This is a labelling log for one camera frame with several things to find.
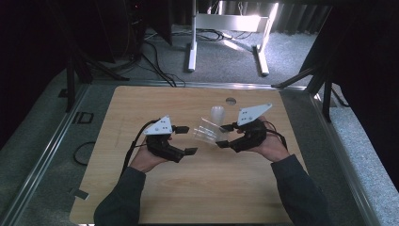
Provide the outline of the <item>person's right hand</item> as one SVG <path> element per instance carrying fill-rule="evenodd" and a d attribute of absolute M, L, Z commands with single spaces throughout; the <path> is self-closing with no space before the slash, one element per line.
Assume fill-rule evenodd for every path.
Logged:
<path fill-rule="evenodd" d="M 267 160 L 275 163 L 287 158 L 290 154 L 282 144 L 279 136 L 276 133 L 273 125 L 264 117 L 259 117 L 259 120 L 265 125 L 266 139 L 257 147 L 249 149 L 250 152 L 258 153 Z"/>

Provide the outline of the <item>metal floor rail frame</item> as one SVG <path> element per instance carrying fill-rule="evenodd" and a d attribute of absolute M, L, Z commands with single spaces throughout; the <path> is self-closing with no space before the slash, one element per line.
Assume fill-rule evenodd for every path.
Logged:
<path fill-rule="evenodd" d="M 232 97 L 235 105 L 228 105 Z M 380 226 L 357 189 L 341 156 L 341 143 L 325 121 L 319 103 L 296 89 L 275 90 L 248 84 L 190 83 L 172 88 L 98 85 L 84 88 L 78 107 L 94 121 L 66 121 L 40 163 L 39 180 L 15 203 L 0 226 L 91 226 L 95 208 L 120 177 L 131 144 L 143 138 L 147 121 L 169 115 L 194 130 L 215 105 L 235 121 L 240 108 L 271 103 L 266 117 L 327 197 L 334 226 Z M 141 198 L 145 226 L 273 226 L 289 222 L 269 163 L 255 153 L 237 153 L 177 135 L 174 146 L 198 148 L 179 163 L 151 171 Z M 79 188 L 86 200 L 74 196 Z"/>

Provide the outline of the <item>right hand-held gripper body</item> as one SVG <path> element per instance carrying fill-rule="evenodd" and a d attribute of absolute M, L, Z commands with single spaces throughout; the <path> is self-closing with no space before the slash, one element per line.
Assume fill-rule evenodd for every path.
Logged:
<path fill-rule="evenodd" d="M 237 153 L 258 147 L 266 139 L 267 128 L 260 120 L 263 113 L 272 107 L 271 103 L 240 108 L 237 121 L 231 126 L 244 133 L 230 142 L 230 147 Z"/>

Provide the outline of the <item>black tripod stand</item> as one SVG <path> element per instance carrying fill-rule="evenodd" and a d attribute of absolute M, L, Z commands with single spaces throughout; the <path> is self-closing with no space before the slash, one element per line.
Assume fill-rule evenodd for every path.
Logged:
<path fill-rule="evenodd" d="M 98 69 L 105 73 L 106 75 L 114 78 L 118 81 L 128 81 L 127 77 L 123 77 L 116 73 L 113 73 L 110 69 L 106 68 L 100 62 L 94 60 L 87 54 L 78 51 L 75 54 L 71 54 L 67 58 L 66 65 L 66 77 L 67 77 L 67 88 L 63 89 L 61 94 L 67 98 L 67 107 L 66 111 L 70 112 L 72 107 L 75 104 L 75 76 L 78 75 L 79 79 L 84 84 L 90 84 L 93 81 L 93 76 L 89 70 L 89 67 L 93 66 L 95 69 Z"/>
<path fill-rule="evenodd" d="M 285 89 L 293 83 L 311 75 L 312 79 L 306 86 L 305 91 L 309 94 L 315 95 L 320 89 L 323 91 L 322 100 L 322 115 L 327 122 L 331 122 L 329 109 L 330 109 L 330 98 L 332 92 L 332 75 L 327 64 L 316 64 L 309 67 L 308 69 L 302 70 L 299 74 L 289 78 L 288 80 L 272 85 L 274 89 Z"/>

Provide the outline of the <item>grey tape piece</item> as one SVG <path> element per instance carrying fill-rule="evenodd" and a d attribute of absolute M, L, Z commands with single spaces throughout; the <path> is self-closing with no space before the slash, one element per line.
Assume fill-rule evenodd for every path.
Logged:
<path fill-rule="evenodd" d="M 73 192 L 74 196 L 80 198 L 82 200 L 86 200 L 89 197 L 89 194 L 79 188 L 76 188 Z"/>

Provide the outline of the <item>clear plastic cup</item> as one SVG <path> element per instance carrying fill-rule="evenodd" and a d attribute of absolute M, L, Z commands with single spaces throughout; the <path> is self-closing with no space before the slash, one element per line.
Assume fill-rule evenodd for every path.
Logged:
<path fill-rule="evenodd" d="M 201 118 L 194 128 L 193 138 L 209 144 L 216 145 L 218 141 L 227 140 L 229 132 L 219 125 Z"/>

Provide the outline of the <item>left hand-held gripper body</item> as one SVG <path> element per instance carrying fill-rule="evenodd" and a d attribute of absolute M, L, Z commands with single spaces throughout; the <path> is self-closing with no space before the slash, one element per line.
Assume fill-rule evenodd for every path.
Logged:
<path fill-rule="evenodd" d="M 184 151 L 169 144 L 169 138 L 173 134 L 172 125 L 169 115 L 166 115 L 145 129 L 144 134 L 148 150 L 151 153 L 168 161 L 179 163 L 184 157 Z"/>

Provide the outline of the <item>dark curtain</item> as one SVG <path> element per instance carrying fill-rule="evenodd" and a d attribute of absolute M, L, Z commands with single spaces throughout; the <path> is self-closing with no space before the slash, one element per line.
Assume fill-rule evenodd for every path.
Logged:
<path fill-rule="evenodd" d="M 318 34 L 330 11 L 330 6 L 279 4 L 272 31 L 287 35 Z"/>

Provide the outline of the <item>white desk frame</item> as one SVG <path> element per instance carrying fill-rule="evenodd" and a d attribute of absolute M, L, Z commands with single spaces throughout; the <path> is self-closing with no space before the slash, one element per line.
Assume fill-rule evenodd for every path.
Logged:
<path fill-rule="evenodd" d="M 262 33 L 262 42 L 252 47 L 252 52 L 257 59 L 261 76 L 268 76 L 269 69 L 266 62 L 265 46 L 269 40 L 270 31 L 275 21 L 278 3 L 272 5 L 268 16 L 259 15 L 220 15 L 199 13 L 197 10 L 197 0 L 192 0 L 192 23 L 191 23 L 191 43 L 189 49 L 189 58 L 187 69 L 190 72 L 196 70 L 197 62 L 197 30 L 198 29 L 214 29 L 214 30 L 230 30 L 242 31 L 249 33 Z"/>

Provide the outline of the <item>person's left hand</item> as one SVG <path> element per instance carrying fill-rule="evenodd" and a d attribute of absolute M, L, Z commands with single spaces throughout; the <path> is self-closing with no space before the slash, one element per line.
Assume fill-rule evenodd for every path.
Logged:
<path fill-rule="evenodd" d="M 144 139 L 129 167 L 147 173 L 159 164 L 166 162 L 166 159 L 156 156 L 148 150 L 147 139 Z"/>

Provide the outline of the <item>stack of translucent ribbed cups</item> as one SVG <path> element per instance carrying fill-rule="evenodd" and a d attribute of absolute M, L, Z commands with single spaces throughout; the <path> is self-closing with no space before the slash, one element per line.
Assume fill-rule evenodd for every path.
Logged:
<path fill-rule="evenodd" d="M 221 105 L 213 106 L 211 108 L 210 119 L 212 123 L 221 125 L 225 119 L 225 108 Z"/>

